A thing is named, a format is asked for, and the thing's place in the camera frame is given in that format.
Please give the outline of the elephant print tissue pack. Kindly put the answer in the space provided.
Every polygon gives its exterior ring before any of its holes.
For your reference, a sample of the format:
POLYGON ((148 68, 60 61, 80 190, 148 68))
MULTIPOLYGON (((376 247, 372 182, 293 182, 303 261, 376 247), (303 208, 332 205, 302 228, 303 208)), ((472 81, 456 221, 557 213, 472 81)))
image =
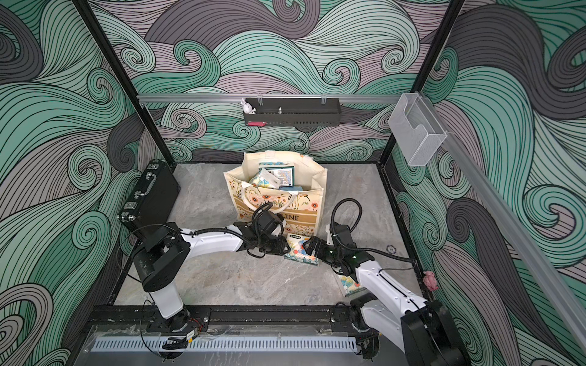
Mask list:
POLYGON ((284 259, 319 266, 319 259, 315 256, 309 255, 305 250, 304 244, 310 239, 309 236, 300 236, 298 234, 289 233, 286 240, 290 251, 283 256, 284 259))
POLYGON ((280 179, 267 169, 259 170, 249 183, 258 188, 278 189, 281 187, 280 179))
POLYGON ((349 276, 339 275, 337 277, 339 279, 338 285, 340 285, 340 290, 344 297, 349 297, 365 290, 364 287, 349 276))

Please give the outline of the light blue puppy tissue pack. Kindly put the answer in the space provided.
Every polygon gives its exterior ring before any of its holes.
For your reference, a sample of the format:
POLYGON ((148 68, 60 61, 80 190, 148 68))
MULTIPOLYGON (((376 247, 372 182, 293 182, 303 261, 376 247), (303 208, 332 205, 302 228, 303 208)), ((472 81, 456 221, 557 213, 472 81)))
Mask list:
POLYGON ((286 192, 303 192, 303 187, 301 186, 282 186, 279 188, 279 190, 281 191, 286 191, 286 192))

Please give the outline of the floral canvas tote bag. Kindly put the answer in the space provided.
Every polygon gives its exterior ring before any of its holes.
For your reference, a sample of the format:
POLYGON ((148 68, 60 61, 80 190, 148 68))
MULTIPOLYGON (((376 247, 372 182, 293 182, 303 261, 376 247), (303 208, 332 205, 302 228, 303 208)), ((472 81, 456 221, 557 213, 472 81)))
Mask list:
POLYGON ((248 221, 262 204, 271 203, 271 212, 285 219, 285 233, 315 236, 324 217, 327 169, 311 156, 288 151, 246 153, 241 165, 224 173, 229 195, 239 221, 248 221), (288 162, 295 165, 295 185, 303 192, 258 188, 249 183, 261 162, 288 162))

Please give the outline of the green barcode tissue pack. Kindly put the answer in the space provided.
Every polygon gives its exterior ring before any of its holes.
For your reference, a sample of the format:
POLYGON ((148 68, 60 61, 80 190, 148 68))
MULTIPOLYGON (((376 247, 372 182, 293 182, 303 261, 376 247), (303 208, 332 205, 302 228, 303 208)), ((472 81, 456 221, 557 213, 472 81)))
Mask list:
POLYGON ((261 162, 259 170, 265 169, 280 181, 282 187, 295 185, 295 165, 288 162, 261 162))

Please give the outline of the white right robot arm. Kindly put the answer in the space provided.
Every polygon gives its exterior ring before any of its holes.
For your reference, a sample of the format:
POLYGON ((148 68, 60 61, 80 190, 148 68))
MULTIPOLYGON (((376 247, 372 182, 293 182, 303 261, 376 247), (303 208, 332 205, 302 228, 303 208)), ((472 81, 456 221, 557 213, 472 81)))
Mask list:
POLYGON ((450 311, 408 290, 376 260, 383 251, 360 247, 352 238, 357 227, 340 224, 334 215, 327 239, 311 237, 303 247, 338 274, 351 278, 368 293, 352 301, 349 318, 358 333, 358 354, 372 359, 384 336, 402 351, 409 365, 470 365, 464 341, 450 311))

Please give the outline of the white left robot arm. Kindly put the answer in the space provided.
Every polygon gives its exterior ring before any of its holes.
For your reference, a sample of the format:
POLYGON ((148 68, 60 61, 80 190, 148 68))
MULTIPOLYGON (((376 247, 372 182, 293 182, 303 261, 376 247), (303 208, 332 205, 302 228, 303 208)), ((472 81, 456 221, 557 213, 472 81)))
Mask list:
POLYGON ((226 227, 201 230, 181 229, 174 223, 160 224, 132 249, 131 259, 143 291, 157 306, 166 322, 187 322, 186 305, 175 283, 183 265, 194 258, 214 253, 245 252, 262 259, 265 255, 283 256, 291 248, 286 240, 287 221, 263 204, 253 212, 251 221, 226 227))

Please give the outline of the pink plush toy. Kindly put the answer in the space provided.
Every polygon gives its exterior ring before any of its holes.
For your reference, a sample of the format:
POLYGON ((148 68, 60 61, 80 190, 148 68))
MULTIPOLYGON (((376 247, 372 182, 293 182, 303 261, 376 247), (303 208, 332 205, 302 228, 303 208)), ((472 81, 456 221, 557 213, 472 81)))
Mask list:
POLYGON ((424 272, 423 282, 428 291, 437 291, 439 289, 436 275, 433 271, 424 272))

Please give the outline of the pink item on shelf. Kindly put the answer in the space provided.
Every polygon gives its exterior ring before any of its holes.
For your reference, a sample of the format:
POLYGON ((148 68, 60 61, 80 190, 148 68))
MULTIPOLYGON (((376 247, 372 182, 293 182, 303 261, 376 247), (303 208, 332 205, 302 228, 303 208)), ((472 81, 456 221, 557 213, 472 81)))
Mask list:
POLYGON ((265 127, 266 122, 264 122, 264 121, 251 121, 251 122, 247 122, 247 126, 249 126, 249 127, 265 127))

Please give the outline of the black carrying case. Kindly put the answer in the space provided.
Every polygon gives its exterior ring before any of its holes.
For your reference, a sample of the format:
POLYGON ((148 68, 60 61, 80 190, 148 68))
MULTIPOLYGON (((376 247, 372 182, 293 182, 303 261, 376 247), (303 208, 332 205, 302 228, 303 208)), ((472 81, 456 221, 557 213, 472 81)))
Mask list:
POLYGON ((118 213, 118 220, 140 240, 162 229, 181 192, 165 160, 151 160, 118 213))

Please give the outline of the white rabbit figurine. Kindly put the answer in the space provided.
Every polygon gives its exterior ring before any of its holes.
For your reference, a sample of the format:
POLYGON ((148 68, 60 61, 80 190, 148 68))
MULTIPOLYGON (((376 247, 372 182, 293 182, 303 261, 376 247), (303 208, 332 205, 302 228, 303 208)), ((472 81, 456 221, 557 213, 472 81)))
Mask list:
POLYGON ((246 99, 241 99, 241 107, 244 114, 256 114, 256 108, 253 107, 246 99))

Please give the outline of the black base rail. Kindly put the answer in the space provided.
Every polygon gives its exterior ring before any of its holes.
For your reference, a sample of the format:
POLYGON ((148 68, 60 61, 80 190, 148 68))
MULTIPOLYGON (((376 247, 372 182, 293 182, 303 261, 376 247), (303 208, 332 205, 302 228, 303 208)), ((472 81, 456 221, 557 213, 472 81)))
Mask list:
POLYGON ((357 332, 358 311, 344 303, 336 305, 226 306, 187 305, 166 320, 154 305, 100 306, 89 323, 95 325, 143 325, 149 332, 206 331, 212 326, 317 326, 332 332, 357 332))

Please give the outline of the black wall shelf tray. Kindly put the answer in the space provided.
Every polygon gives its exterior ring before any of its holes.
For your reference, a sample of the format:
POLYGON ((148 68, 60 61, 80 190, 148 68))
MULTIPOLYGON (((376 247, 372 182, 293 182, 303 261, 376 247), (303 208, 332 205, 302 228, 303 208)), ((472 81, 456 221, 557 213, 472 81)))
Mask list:
POLYGON ((342 108, 338 99, 317 98, 245 98, 256 114, 244 114, 245 122, 264 121, 265 127, 337 126, 342 108))

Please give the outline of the clear acrylic wall holder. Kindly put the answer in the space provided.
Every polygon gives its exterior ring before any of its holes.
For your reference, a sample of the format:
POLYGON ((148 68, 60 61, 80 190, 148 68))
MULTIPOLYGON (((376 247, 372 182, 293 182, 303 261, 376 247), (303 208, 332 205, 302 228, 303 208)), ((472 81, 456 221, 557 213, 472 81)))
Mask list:
POLYGON ((389 127, 410 167, 426 166, 447 138, 431 100, 418 92, 401 95, 389 127))

